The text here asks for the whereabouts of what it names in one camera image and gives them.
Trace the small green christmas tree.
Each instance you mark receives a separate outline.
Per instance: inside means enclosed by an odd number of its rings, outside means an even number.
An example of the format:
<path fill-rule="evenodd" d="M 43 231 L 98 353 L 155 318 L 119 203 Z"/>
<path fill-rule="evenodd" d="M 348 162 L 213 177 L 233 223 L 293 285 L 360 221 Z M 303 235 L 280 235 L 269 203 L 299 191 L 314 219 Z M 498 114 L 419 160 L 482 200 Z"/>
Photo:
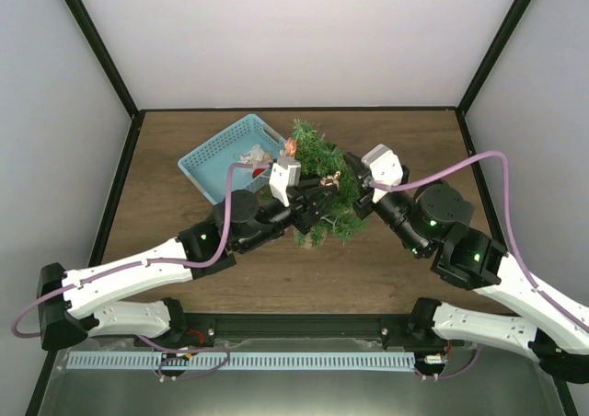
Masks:
<path fill-rule="evenodd" d="M 335 143 L 313 123 L 296 119 L 281 153 L 300 162 L 302 181 L 315 179 L 320 186 L 337 190 L 307 233 L 293 231 L 298 247 L 319 248 L 328 236 L 346 243 L 365 230 L 366 222 L 353 210 L 353 203 L 360 197 L 355 177 L 345 163 L 344 152 Z"/>

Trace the gingerbread figure ornament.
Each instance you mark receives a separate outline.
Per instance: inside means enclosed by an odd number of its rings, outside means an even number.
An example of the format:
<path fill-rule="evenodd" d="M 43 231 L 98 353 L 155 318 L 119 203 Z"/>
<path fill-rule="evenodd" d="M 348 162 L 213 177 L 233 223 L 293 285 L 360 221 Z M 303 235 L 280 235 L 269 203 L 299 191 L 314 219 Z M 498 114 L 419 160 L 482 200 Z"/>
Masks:
<path fill-rule="evenodd" d="M 281 155 L 295 158 L 296 150 L 297 150 L 296 140 L 293 137 L 289 137 L 284 144 L 284 149 L 281 152 Z"/>

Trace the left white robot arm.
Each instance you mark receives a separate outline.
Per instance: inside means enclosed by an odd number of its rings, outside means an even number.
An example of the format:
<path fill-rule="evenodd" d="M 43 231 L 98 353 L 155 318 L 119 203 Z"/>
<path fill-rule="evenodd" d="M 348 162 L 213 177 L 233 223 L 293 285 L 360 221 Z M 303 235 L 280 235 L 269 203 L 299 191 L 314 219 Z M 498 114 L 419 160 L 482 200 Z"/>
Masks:
<path fill-rule="evenodd" d="M 260 203 L 247 190 L 232 191 L 200 223 L 163 244 L 131 257 L 81 270 L 55 262 L 40 271 L 37 288 L 41 347 L 57 351 L 89 337 L 141 335 L 176 346 L 188 335 L 177 300 L 133 303 L 130 298 L 159 286 L 211 276 L 293 227 L 307 233 L 337 197 L 339 185 L 305 180 Z"/>

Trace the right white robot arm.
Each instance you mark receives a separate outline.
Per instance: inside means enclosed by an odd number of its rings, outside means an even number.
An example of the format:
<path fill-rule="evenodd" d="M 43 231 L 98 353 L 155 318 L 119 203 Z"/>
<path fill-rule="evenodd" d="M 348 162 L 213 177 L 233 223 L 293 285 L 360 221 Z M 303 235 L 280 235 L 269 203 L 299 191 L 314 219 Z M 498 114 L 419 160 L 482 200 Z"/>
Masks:
<path fill-rule="evenodd" d="M 473 205 L 444 178 L 499 151 L 476 154 L 450 168 L 409 181 L 397 155 L 380 144 L 364 157 L 344 160 L 359 187 L 354 210 L 360 218 L 377 214 L 417 259 L 454 287 L 485 296 L 511 310 L 500 316 L 466 310 L 421 297 L 409 318 L 411 338 L 471 341 L 517 353 L 547 374 L 588 382 L 588 308 L 534 275 L 515 244 L 505 246 L 471 227 Z"/>

